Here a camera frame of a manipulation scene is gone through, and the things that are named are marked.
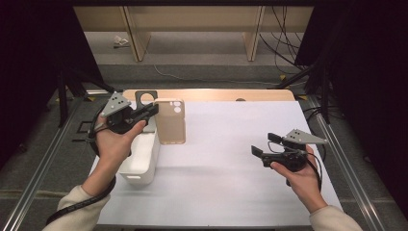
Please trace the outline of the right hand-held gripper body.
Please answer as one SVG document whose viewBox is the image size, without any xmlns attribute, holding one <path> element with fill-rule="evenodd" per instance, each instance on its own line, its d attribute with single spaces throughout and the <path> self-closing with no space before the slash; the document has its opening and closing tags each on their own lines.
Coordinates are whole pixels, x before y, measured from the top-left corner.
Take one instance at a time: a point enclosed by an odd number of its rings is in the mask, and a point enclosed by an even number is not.
<svg viewBox="0 0 408 231">
<path fill-rule="evenodd" d="M 264 167 L 269 167 L 272 162 L 283 165 L 291 172 L 297 172 L 306 167 L 308 152 L 307 144 L 326 144 L 327 140 L 299 129 L 292 129 L 286 136 L 282 137 L 281 144 L 283 152 L 265 153 L 260 158 Z"/>
</svg>

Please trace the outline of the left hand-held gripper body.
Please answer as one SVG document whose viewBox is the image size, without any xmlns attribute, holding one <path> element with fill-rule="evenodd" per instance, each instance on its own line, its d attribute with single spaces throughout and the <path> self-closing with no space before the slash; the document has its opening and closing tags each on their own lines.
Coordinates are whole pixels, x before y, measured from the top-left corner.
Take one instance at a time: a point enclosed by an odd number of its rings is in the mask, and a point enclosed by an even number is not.
<svg viewBox="0 0 408 231">
<path fill-rule="evenodd" d="M 100 115 L 106 119 L 100 124 L 101 128 L 108 128 L 114 133 L 125 134 L 141 120 L 142 110 L 134 110 L 132 102 L 121 93 L 114 92 Z"/>
</svg>

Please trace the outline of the beige phone case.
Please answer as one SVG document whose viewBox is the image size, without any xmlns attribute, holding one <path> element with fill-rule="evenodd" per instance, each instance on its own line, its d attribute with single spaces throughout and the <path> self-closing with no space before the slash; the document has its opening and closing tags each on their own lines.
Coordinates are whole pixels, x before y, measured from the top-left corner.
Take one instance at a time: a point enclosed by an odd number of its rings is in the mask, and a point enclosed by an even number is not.
<svg viewBox="0 0 408 231">
<path fill-rule="evenodd" d="M 184 143 L 186 141 L 184 101 L 177 98 L 158 98 L 154 104 L 159 107 L 155 121 L 160 143 Z"/>
</svg>

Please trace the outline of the white plastic storage box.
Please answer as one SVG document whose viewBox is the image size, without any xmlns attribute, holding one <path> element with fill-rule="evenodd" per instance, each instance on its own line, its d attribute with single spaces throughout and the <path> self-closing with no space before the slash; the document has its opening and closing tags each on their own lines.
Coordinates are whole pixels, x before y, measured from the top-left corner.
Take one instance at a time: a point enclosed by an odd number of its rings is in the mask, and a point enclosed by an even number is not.
<svg viewBox="0 0 408 231">
<path fill-rule="evenodd" d="M 118 173 L 132 185 L 148 185 L 155 175 L 160 150 L 157 126 L 151 121 L 131 145 L 131 156 L 121 165 Z"/>
</svg>

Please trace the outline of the person's left hand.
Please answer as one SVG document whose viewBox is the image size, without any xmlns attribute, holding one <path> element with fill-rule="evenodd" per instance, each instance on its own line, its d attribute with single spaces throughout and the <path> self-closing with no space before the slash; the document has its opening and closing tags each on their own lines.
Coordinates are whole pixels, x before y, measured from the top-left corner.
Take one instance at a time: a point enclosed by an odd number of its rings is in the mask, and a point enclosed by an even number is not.
<svg viewBox="0 0 408 231">
<path fill-rule="evenodd" d="M 128 132 L 117 134 L 108 128 L 107 119 L 99 116 L 97 118 L 98 130 L 96 133 L 96 145 L 99 151 L 98 166 L 119 167 L 131 152 L 131 144 L 139 135 L 146 121 L 136 123 Z"/>
</svg>

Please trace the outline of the person's right hand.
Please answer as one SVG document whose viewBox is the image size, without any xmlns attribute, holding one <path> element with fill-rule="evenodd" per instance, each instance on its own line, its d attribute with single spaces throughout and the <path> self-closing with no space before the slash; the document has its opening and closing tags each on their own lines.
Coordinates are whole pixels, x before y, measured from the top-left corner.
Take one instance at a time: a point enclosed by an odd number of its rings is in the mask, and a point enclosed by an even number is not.
<svg viewBox="0 0 408 231">
<path fill-rule="evenodd" d="M 306 151 L 308 152 L 308 160 L 311 164 L 298 172 L 291 172 L 276 162 L 272 162 L 270 167 L 289 181 L 294 193 L 308 212 L 312 214 L 326 207 L 327 203 L 319 189 L 319 181 L 315 173 L 317 164 L 314 151 L 310 146 L 306 146 Z"/>
</svg>

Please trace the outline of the black metal stand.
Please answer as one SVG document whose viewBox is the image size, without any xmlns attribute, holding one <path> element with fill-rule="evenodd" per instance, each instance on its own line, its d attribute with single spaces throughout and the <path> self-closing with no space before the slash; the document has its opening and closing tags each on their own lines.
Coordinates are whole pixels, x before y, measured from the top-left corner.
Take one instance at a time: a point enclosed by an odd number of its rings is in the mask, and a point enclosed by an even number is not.
<svg viewBox="0 0 408 231">
<path fill-rule="evenodd" d="M 115 91 L 122 92 L 122 90 L 107 85 L 102 79 L 97 79 L 96 77 L 90 76 L 82 70 L 75 68 L 62 70 L 57 76 L 60 105 L 60 127 L 62 127 L 68 119 L 68 97 L 66 96 L 66 91 L 70 90 L 74 97 L 84 98 L 89 95 L 83 85 L 84 82 L 91 83 L 108 93 L 114 93 Z"/>
<path fill-rule="evenodd" d="M 283 90 L 289 85 L 295 83 L 296 81 L 308 76 L 308 80 L 305 84 L 305 91 L 307 94 L 316 93 L 320 89 L 320 106 L 323 119 L 326 123 L 330 123 L 328 115 L 328 99 L 329 99 L 329 70 L 324 64 L 312 64 L 309 67 L 296 73 L 293 77 L 288 80 L 273 85 L 272 90 Z"/>
</svg>

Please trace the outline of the wooden table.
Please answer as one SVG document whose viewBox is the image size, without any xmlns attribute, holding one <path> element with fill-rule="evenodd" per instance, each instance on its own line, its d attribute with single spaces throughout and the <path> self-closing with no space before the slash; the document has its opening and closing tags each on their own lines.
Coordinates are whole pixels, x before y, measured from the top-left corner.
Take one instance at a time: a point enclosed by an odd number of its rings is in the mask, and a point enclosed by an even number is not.
<svg viewBox="0 0 408 231">
<path fill-rule="evenodd" d="M 294 101 L 289 90 L 251 90 L 251 89 L 176 89 L 157 90 L 161 98 L 180 98 L 184 101 Z"/>
</svg>

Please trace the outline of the black curtain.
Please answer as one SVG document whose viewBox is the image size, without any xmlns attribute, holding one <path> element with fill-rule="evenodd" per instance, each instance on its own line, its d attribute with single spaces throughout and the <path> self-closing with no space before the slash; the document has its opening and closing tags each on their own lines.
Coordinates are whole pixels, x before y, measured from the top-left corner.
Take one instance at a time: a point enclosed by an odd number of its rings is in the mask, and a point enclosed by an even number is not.
<svg viewBox="0 0 408 231">
<path fill-rule="evenodd" d="M 307 0 L 299 62 L 318 59 L 339 23 L 330 80 L 380 179 L 408 219 L 408 0 Z"/>
<path fill-rule="evenodd" d="M 57 88 L 76 96 L 102 75 L 72 6 L 0 0 L 0 168 L 28 137 Z"/>
</svg>

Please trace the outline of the wooden desk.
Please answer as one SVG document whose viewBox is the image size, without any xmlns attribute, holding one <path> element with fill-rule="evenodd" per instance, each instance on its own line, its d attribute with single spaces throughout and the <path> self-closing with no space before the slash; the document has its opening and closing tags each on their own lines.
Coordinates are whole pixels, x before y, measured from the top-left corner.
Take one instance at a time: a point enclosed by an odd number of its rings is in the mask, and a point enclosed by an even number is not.
<svg viewBox="0 0 408 231">
<path fill-rule="evenodd" d="M 262 32 L 303 33 L 312 7 L 76 7 L 85 32 L 125 32 L 134 59 L 143 60 L 153 32 L 239 32 L 255 60 Z"/>
</svg>

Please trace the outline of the aluminium floor rail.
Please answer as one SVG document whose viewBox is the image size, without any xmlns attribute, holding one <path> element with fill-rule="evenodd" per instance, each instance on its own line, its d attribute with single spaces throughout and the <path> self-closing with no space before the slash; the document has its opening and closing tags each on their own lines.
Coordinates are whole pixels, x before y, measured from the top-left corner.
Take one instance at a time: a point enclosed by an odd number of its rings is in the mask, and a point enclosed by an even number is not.
<svg viewBox="0 0 408 231">
<path fill-rule="evenodd" d="M 331 125 L 326 122 L 322 114 L 317 116 L 317 121 L 324 136 L 328 139 L 328 144 L 333 155 L 339 164 L 342 174 L 347 182 L 360 211 L 365 218 L 370 231 L 385 231 L 385 226 L 368 194 L 363 188 L 356 172 L 352 168 L 350 161 L 347 159 L 338 138 L 336 137 Z"/>
<path fill-rule="evenodd" d="M 36 170 L 31 174 L 30 181 L 21 192 L 13 192 L 13 197 L 17 200 L 7 222 L 0 231 L 18 231 L 22 221 L 25 219 L 35 197 L 41 186 L 48 169 L 51 167 L 58 151 L 63 143 L 66 133 L 71 124 L 72 118 L 82 104 L 82 98 L 74 98 L 69 107 L 68 116 L 58 127 L 49 143 L 47 150 L 42 154 L 41 159 L 36 166 Z"/>
</svg>

